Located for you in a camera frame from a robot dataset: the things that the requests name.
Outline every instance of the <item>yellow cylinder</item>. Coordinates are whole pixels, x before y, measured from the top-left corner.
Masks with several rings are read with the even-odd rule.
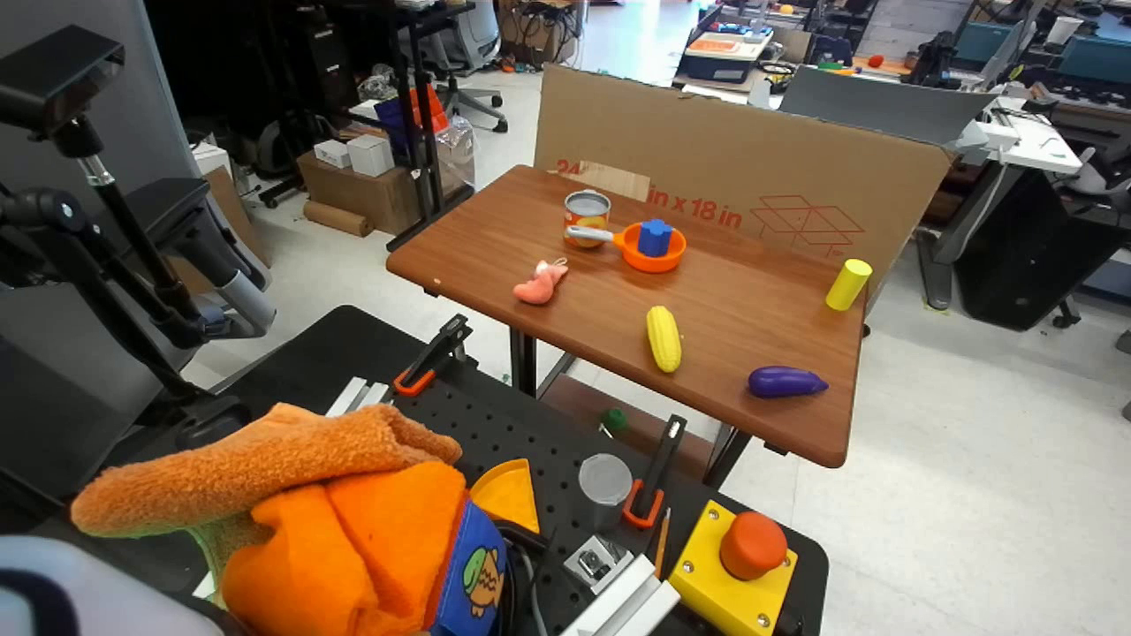
[[[847,313],[857,304],[857,297],[870,286],[873,280],[873,267],[847,260],[835,280],[835,286],[828,291],[825,304],[831,313]]]

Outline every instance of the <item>black pegboard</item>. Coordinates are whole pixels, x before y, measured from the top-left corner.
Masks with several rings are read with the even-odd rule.
[[[256,413],[271,403],[298,403],[309,412],[324,412],[339,389],[359,374],[394,386],[394,377],[422,354],[422,344],[405,333],[356,313],[337,307],[318,324],[289,339],[283,351],[251,368],[229,386]],[[590,539],[590,508],[577,487],[577,470],[595,452],[623,455],[634,473],[643,470],[647,455],[600,439],[590,426],[568,422],[558,412],[474,370],[469,364],[449,364],[439,382],[422,400],[397,400],[397,408],[422,426],[461,439],[461,470],[474,486],[487,468],[501,461],[526,455],[535,468],[535,493],[540,508],[540,528],[547,535],[547,554],[540,563],[538,599],[550,634],[563,634],[595,599],[583,583],[564,572],[564,558]],[[733,508],[734,501],[718,493],[670,473],[670,549],[668,565],[680,558],[706,499]],[[652,554],[652,535],[628,528],[600,532],[606,539]],[[789,592],[789,607],[780,616],[780,636],[815,636],[828,554],[801,535],[789,535],[793,553],[799,553],[799,572]],[[688,621],[670,621],[661,634],[694,634]]]

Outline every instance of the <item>purple eggplant toy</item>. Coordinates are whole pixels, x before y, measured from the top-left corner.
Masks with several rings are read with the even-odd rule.
[[[751,397],[784,400],[784,397],[815,397],[828,382],[801,368],[756,368],[747,382]]]

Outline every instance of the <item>wooden table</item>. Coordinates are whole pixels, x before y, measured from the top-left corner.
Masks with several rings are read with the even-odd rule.
[[[767,251],[729,230],[668,221],[688,235],[688,256],[670,276],[643,276],[612,248],[563,244],[563,203],[579,184],[515,165],[487,191],[441,216],[388,256],[388,273],[452,297],[513,330],[515,389],[535,393],[535,339],[666,393],[734,429],[718,468],[729,470],[747,439],[840,468],[847,452],[864,307],[835,314],[825,294],[835,268]],[[612,198],[612,224],[647,216],[647,204]],[[550,307],[513,297],[538,263],[568,260]],[[652,304],[668,304],[683,333],[683,368],[661,374],[643,339]],[[753,400],[747,374],[793,364],[828,382],[825,397]]]

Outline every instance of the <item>orange bowl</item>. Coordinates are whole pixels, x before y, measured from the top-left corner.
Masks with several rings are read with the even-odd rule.
[[[615,248],[623,251],[623,263],[637,273],[670,273],[680,268],[683,256],[685,256],[685,238],[670,225],[670,244],[668,244],[668,256],[653,260],[653,256],[643,256],[637,244],[641,244],[641,225],[643,224],[634,224],[627,230],[615,235]]]

